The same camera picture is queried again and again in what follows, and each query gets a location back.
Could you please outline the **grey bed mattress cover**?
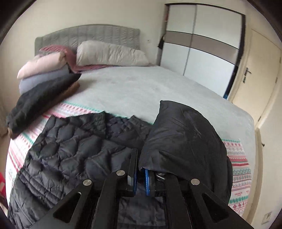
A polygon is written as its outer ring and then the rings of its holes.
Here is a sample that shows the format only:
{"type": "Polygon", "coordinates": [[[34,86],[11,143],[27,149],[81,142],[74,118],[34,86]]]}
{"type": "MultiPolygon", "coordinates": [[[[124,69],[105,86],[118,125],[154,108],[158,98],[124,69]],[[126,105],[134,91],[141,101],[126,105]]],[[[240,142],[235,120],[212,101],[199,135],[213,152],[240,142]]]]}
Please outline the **grey bed mattress cover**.
{"type": "Polygon", "coordinates": [[[83,72],[80,87],[65,103],[136,116],[153,123],[161,100],[175,101],[200,112],[224,141],[240,142],[248,164],[246,178],[234,176],[232,198],[250,193],[255,165],[255,131],[251,115],[215,92],[178,73],[159,66],[107,67],[83,72]]]}

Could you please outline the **cream door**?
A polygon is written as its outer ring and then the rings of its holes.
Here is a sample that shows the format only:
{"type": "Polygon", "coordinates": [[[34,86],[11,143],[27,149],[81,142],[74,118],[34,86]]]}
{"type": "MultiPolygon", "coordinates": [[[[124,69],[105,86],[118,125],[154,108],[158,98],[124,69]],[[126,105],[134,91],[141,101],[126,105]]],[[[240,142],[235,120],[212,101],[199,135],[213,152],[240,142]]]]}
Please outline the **cream door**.
{"type": "Polygon", "coordinates": [[[279,73],[281,50],[260,33],[252,30],[250,48],[242,81],[232,100],[233,104],[246,111],[257,124],[270,100],[279,73]],[[247,74],[243,83],[246,68],[247,74]]]}

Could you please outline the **folded pink blanket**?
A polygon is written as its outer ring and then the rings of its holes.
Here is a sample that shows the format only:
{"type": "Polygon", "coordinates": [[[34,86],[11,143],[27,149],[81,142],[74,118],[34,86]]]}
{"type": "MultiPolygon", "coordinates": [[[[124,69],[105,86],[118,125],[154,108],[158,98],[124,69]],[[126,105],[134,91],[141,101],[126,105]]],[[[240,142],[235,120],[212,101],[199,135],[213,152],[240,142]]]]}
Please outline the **folded pink blanket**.
{"type": "Polygon", "coordinates": [[[18,71],[17,79],[58,70],[66,65],[64,52],[53,52],[45,56],[35,56],[18,71]]]}

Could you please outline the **patterned red green white blanket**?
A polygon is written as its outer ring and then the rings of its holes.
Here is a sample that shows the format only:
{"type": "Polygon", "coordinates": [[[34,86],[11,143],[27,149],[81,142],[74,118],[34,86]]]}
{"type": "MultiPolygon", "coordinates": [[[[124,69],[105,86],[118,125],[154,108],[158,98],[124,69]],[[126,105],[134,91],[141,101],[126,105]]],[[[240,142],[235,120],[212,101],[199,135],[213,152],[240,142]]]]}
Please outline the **patterned red green white blanket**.
{"type": "MultiPolygon", "coordinates": [[[[10,194],[14,180],[24,164],[28,150],[44,129],[45,124],[51,115],[65,118],[99,112],[100,111],[96,109],[79,106],[69,102],[62,102],[40,115],[17,138],[11,140],[5,169],[7,201],[10,201],[10,194]]],[[[222,141],[226,147],[227,155],[230,158],[233,167],[233,185],[228,205],[237,214],[243,216],[251,188],[250,165],[244,152],[244,146],[240,140],[223,139],[222,141]]]]}

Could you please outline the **beige pillow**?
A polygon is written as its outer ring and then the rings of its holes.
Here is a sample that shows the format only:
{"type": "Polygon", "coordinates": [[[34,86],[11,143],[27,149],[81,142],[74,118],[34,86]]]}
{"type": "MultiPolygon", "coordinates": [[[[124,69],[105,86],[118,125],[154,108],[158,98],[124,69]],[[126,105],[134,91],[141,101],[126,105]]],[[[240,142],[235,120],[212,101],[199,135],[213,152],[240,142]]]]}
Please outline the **beige pillow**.
{"type": "Polygon", "coordinates": [[[77,48],[76,64],[78,66],[147,66],[149,60],[141,50],[89,40],[82,42],[77,48]]]}

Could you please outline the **grey padded headboard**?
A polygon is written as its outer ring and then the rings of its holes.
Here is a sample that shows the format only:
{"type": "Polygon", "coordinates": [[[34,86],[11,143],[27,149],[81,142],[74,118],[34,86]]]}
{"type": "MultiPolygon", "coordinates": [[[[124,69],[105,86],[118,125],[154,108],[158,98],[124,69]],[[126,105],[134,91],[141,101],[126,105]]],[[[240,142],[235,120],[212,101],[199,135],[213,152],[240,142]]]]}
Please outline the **grey padded headboard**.
{"type": "Polygon", "coordinates": [[[34,42],[34,54],[48,45],[63,45],[76,51],[84,41],[94,40],[140,49],[140,30],[108,24],[89,24],[61,29],[42,37],[34,42]]]}

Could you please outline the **folded brown garment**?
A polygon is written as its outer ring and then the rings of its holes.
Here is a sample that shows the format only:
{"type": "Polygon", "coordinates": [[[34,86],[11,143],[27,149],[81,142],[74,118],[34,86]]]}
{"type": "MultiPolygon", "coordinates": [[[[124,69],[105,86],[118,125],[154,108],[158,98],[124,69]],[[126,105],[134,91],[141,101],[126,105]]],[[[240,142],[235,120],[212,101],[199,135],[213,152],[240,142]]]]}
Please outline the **folded brown garment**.
{"type": "Polygon", "coordinates": [[[27,92],[27,98],[22,95],[7,117],[8,136],[15,139],[40,115],[72,96],[79,87],[79,82],[74,82],[64,88],[52,86],[39,94],[27,92]]]}

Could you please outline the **wall socket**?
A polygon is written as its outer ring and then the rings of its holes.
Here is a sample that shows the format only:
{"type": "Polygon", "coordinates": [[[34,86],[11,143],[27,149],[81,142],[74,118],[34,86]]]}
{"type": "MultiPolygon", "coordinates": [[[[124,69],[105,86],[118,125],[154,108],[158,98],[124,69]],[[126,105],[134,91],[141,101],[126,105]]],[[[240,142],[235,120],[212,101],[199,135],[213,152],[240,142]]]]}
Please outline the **wall socket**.
{"type": "Polygon", "coordinates": [[[272,214],[272,212],[269,212],[269,213],[264,215],[262,222],[261,222],[262,225],[270,222],[271,214],[272,214]]]}

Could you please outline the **black quilted puffer jacket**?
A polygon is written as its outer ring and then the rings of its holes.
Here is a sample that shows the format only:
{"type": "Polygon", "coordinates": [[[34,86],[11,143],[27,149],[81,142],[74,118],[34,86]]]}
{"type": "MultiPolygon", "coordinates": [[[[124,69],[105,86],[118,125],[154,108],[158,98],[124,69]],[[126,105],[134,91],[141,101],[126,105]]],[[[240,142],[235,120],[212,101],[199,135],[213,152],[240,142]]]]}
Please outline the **black quilted puffer jacket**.
{"type": "Polygon", "coordinates": [[[8,219],[29,228],[85,179],[102,184],[125,169],[135,151],[140,172],[196,178],[229,202],[232,164],[213,126],[189,106],[161,101],[153,125],[106,112],[50,117],[14,180],[8,219]]]}

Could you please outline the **white sliding wardrobe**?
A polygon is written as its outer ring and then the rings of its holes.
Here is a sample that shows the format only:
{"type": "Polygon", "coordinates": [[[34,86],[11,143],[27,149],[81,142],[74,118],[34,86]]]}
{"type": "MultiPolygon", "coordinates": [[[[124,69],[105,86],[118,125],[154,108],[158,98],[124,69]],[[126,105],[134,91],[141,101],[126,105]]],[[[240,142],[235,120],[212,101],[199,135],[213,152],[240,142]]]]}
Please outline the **white sliding wardrobe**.
{"type": "Polygon", "coordinates": [[[244,52],[246,16],[205,3],[167,3],[160,66],[227,99],[244,52]]]}

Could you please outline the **folded black garment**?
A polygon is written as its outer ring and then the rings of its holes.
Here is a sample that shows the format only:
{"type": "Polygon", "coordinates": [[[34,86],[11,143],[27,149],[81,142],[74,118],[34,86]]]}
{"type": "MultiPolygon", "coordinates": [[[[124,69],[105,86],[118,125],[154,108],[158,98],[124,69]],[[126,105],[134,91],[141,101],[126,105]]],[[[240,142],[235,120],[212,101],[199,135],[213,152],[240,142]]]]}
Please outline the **folded black garment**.
{"type": "Polygon", "coordinates": [[[40,83],[22,94],[6,119],[8,136],[15,139],[40,115],[72,96],[80,87],[80,77],[79,73],[70,73],[40,83]]]}

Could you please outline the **folded lavender blanket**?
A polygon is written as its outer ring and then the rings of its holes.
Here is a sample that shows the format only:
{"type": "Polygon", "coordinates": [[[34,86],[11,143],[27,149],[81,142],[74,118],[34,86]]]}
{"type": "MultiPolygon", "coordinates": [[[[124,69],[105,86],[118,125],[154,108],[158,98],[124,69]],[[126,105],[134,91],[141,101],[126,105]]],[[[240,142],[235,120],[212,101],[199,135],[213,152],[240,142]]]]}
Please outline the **folded lavender blanket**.
{"type": "Polygon", "coordinates": [[[59,77],[68,76],[69,74],[71,74],[69,66],[65,65],[59,70],[41,73],[30,76],[28,78],[24,78],[20,81],[19,84],[20,95],[24,94],[25,92],[29,91],[40,83],[50,81],[59,77]]]}

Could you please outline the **maroon pink bedspread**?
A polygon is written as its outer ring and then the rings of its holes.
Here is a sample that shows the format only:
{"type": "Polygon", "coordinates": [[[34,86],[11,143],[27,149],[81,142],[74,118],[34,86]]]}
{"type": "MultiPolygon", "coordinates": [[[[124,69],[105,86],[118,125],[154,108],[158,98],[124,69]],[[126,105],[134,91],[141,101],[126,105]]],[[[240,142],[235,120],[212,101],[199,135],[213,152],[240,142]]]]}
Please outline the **maroon pink bedspread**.
{"type": "Polygon", "coordinates": [[[83,71],[91,71],[91,70],[97,70],[107,67],[113,67],[113,65],[84,65],[79,66],[76,64],[76,54],[67,46],[63,45],[48,45],[39,50],[39,54],[47,54],[52,52],[64,52],[66,56],[67,64],[69,65],[69,68],[74,73],[79,73],[83,71]]]}

